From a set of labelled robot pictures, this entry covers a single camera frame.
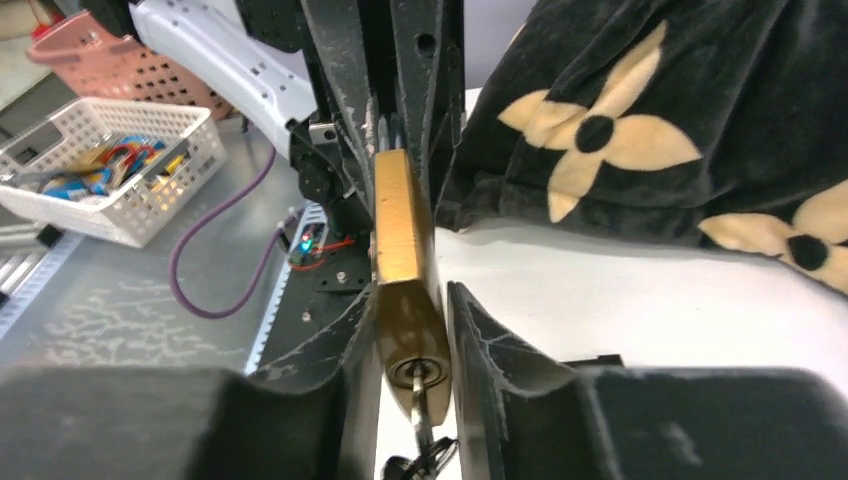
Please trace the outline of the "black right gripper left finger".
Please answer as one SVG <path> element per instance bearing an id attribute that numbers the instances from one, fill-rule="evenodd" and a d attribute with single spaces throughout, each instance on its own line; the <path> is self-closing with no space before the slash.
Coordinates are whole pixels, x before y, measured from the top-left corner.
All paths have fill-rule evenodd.
<path id="1" fill-rule="evenodd" d="M 380 367 L 370 292 L 252 375 L 29 368 L 1 375 L 5 479 L 369 479 Z"/>

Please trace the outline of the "brass padlock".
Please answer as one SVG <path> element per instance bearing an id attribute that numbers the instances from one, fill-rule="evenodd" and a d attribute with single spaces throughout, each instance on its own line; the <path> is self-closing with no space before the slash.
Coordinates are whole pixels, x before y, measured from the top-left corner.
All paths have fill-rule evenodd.
<path id="1" fill-rule="evenodd" d="M 413 367 L 424 366 L 428 416 L 441 425 L 451 397 L 451 353 L 436 266 L 434 226 L 404 149 L 375 157 L 376 342 L 387 382 L 412 411 Z"/>

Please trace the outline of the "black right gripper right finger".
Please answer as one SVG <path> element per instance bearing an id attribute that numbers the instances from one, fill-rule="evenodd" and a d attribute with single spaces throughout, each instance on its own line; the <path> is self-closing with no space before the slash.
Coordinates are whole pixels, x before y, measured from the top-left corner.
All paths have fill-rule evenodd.
<path id="1" fill-rule="evenodd" d="M 847 404 L 780 368 L 572 368 L 447 286 L 466 479 L 843 479 Z"/>

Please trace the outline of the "silver keys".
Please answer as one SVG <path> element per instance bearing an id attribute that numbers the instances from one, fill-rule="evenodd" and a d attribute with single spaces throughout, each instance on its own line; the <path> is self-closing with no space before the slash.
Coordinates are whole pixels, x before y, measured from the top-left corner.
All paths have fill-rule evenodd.
<path id="1" fill-rule="evenodd" d="M 423 363 L 416 362 L 412 373 L 410 420 L 414 428 L 418 456 L 414 459 L 391 456 L 383 466 L 383 480 L 436 480 L 458 453 L 457 439 L 442 437 L 435 440 L 433 437 Z"/>

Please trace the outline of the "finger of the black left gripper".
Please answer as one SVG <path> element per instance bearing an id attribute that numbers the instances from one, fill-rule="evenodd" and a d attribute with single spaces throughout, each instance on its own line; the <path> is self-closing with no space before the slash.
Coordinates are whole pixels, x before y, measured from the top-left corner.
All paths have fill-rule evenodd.
<path id="1" fill-rule="evenodd" d="M 377 153 L 375 100 L 369 82 L 363 30 L 356 1 L 301 3 L 321 66 L 360 167 L 364 193 L 374 197 Z"/>
<path id="2" fill-rule="evenodd" d="M 406 147 L 436 210 L 465 118 L 464 2 L 392 1 L 390 13 Z"/>

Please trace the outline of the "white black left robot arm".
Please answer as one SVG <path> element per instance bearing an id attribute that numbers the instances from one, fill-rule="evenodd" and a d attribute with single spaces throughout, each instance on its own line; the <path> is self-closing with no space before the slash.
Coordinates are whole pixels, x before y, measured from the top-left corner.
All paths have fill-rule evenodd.
<path id="1" fill-rule="evenodd" d="M 290 158 L 340 232 L 386 220 L 378 154 L 407 155 L 420 225 L 434 229 L 464 123 L 459 1 L 86 1 L 111 34 L 188 69 Z"/>

